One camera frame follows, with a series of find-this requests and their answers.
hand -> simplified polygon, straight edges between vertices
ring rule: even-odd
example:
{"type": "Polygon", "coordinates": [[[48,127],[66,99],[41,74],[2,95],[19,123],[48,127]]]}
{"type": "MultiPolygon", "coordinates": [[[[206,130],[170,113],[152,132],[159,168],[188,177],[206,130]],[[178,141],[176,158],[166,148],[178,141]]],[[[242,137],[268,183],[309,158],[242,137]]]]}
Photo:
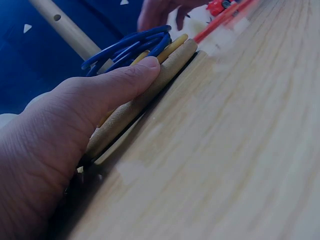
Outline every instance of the hand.
{"type": "Polygon", "coordinates": [[[209,0],[144,0],[138,19],[138,30],[145,31],[167,24],[169,13],[178,8],[176,25],[180,31],[186,15],[194,8],[209,3],[209,0]]]}
{"type": "Polygon", "coordinates": [[[46,229],[96,125],[155,80],[155,57],[95,77],[65,80],[0,131],[1,238],[46,229]]]}

white object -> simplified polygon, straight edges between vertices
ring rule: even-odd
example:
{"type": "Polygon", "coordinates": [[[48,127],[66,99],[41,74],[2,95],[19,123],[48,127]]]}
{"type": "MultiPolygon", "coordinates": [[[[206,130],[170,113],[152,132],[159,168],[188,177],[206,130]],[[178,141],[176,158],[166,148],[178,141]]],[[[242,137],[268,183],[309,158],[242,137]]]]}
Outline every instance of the white object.
{"type": "Polygon", "coordinates": [[[128,0],[121,0],[120,5],[126,5],[129,4],[128,0]]]}
{"type": "Polygon", "coordinates": [[[25,33],[28,32],[31,28],[32,28],[31,25],[25,24],[24,27],[23,27],[23,33],[25,34],[25,33]]]}

cable bundle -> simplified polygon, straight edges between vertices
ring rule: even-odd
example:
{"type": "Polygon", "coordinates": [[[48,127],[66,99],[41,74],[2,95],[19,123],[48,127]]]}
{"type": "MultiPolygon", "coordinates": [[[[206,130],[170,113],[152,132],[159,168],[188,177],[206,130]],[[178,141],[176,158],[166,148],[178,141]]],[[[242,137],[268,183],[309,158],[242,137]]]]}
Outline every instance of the cable bundle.
{"type": "Polygon", "coordinates": [[[119,42],[90,57],[81,65],[81,68],[85,70],[91,66],[86,76],[92,77],[98,74],[99,69],[109,59],[112,59],[114,64],[105,73],[120,67],[129,66],[139,55],[147,50],[150,50],[147,56],[157,57],[172,42],[169,34],[170,30],[171,26],[164,25],[127,35],[119,42]]]}

blue wire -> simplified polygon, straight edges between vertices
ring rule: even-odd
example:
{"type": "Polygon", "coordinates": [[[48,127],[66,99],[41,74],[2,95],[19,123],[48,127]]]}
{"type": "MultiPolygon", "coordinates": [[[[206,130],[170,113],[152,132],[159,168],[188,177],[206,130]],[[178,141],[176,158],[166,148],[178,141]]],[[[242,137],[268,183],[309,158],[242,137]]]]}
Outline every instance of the blue wire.
{"type": "Polygon", "coordinates": [[[153,46],[155,46],[157,44],[160,44],[160,43],[161,43],[161,38],[155,38],[155,39],[153,39],[151,41],[146,42],[145,44],[142,44],[141,46],[137,47],[133,51],[129,52],[127,55],[123,56],[117,62],[115,62],[105,72],[108,73],[108,72],[110,72],[110,71],[112,71],[114,69],[117,69],[117,68],[120,68],[120,67],[124,67],[123,64],[126,63],[126,61],[128,61],[128,59],[133,58],[133,57],[137,57],[140,53],[142,53],[145,50],[148,50],[148,49],[152,48],[153,46]]]}
{"type": "Polygon", "coordinates": [[[94,64],[87,74],[88,77],[94,76],[105,62],[111,58],[115,63],[107,70],[109,72],[111,71],[110,69],[113,70],[122,67],[125,63],[129,63],[131,58],[138,56],[145,50],[151,50],[155,45],[157,46],[151,50],[148,56],[156,57],[171,42],[168,33],[170,30],[171,26],[164,25],[143,32],[131,33],[86,60],[81,65],[81,68],[85,70],[94,64]]]}
{"type": "Polygon", "coordinates": [[[157,57],[165,48],[169,45],[171,41],[169,33],[166,33],[161,40],[161,42],[147,55],[157,57]]]}

yellow cable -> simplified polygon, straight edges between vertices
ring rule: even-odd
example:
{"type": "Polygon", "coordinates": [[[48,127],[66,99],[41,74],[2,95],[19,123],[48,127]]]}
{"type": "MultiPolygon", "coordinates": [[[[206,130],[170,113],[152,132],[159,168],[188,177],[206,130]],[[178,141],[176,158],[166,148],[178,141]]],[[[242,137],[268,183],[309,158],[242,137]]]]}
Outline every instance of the yellow cable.
{"type": "Polygon", "coordinates": [[[187,34],[182,34],[171,44],[169,44],[158,56],[159,63],[162,64],[170,54],[172,54],[178,47],[180,47],[188,39],[187,34]]]}
{"type": "MultiPolygon", "coordinates": [[[[160,64],[162,64],[168,57],[170,54],[172,54],[178,47],[180,47],[182,44],[184,44],[184,42],[188,39],[188,35],[187,34],[182,34],[180,37],[178,37],[176,40],[174,40],[172,43],[170,43],[158,56],[157,59],[159,61],[160,64]]],[[[135,65],[138,62],[140,62],[142,59],[144,59],[148,54],[150,53],[149,50],[146,50],[144,52],[142,52],[131,64],[135,65]]],[[[98,128],[100,128],[105,121],[110,117],[110,115],[114,112],[115,110],[109,111],[105,117],[103,119],[101,119],[101,121],[98,124],[98,128]]]]}
{"type": "Polygon", "coordinates": [[[135,64],[137,64],[138,62],[140,62],[140,61],[141,61],[142,59],[144,59],[149,53],[150,53],[149,50],[145,50],[144,52],[142,52],[142,53],[130,64],[130,66],[135,65],[135,64]]]}

